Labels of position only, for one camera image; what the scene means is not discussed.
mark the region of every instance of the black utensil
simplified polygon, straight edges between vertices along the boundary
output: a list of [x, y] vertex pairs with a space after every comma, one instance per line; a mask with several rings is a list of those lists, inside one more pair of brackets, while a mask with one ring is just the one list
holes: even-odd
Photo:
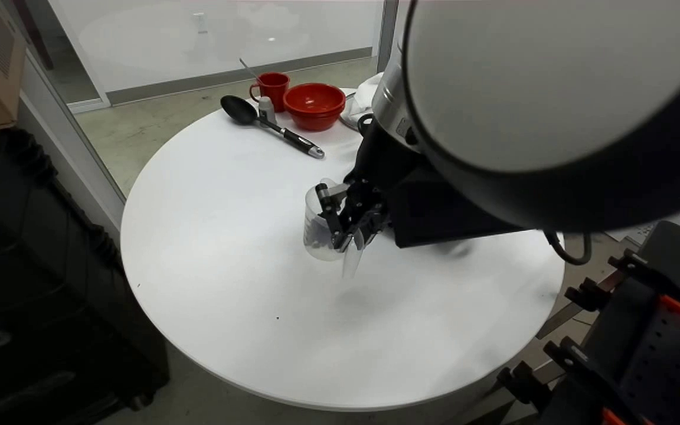
[[219, 105], [227, 111], [227, 116], [232, 120], [235, 120], [238, 126], [260, 126], [264, 131], [275, 132], [280, 140], [286, 140], [298, 152], [301, 152], [311, 159], [324, 159], [324, 152], [311, 140], [267, 120], [267, 116], [260, 116], [242, 96], [227, 94], [219, 99]]

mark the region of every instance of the white round table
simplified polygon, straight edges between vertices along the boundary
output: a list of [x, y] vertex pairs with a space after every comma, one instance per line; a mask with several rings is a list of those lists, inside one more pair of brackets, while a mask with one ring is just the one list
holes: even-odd
[[539, 232], [399, 251], [378, 236], [352, 282], [301, 247], [305, 194], [339, 181], [359, 134], [310, 134], [313, 161], [214, 111], [137, 178], [129, 285], [187, 356], [260, 396], [384, 410], [475, 386], [540, 328], [562, 263]]

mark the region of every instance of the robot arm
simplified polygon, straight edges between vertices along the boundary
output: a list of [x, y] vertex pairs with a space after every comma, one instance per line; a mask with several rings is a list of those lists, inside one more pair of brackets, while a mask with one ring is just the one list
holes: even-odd
[[401, 247], [677, 212], [680, 2], [414, 2], [345, 181]]

